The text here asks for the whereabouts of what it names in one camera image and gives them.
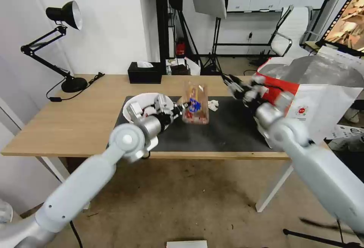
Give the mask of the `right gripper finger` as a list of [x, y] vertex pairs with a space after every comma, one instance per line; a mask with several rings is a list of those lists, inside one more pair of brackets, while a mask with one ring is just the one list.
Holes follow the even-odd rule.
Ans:
[[248, 85], [244, 84], [238, 77], [231, 74], [223, 74], [223, 81], [227, 86], [234, 86], [236, 88], [248, 89]]
[[234, 99], [243, 100], [246, 94], [246, 86], [237, 83], [229, 83], [227, 85]]

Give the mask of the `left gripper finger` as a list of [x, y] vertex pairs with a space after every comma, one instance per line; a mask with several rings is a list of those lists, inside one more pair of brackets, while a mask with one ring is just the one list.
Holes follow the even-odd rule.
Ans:
[[180, 119], [182, 121], [190, 120], [190, 112], [188, 110], [173, 110], [173, 120]]
[[176, 102], [174, 106], [182, 110], [199, 111], [198, 101]]

